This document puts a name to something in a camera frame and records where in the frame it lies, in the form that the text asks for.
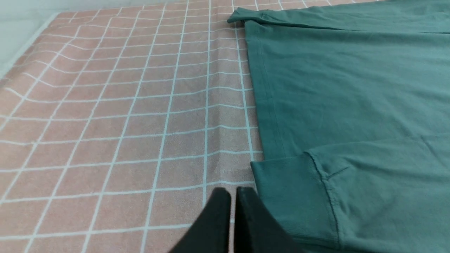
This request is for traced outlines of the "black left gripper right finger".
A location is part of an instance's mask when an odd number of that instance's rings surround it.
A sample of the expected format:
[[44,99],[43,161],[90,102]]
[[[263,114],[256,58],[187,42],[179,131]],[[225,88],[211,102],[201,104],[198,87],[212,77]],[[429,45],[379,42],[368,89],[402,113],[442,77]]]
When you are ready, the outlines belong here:
[[235,200],[235,253],[302,253],[250,187],[238,187]]

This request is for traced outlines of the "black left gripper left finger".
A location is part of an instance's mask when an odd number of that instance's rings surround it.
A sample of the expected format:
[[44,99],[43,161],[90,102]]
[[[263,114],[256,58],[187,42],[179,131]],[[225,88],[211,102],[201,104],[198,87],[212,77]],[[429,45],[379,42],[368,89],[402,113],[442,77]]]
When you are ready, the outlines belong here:
[[228,253],[231,195],[215,188],[190,229],[170,253]]

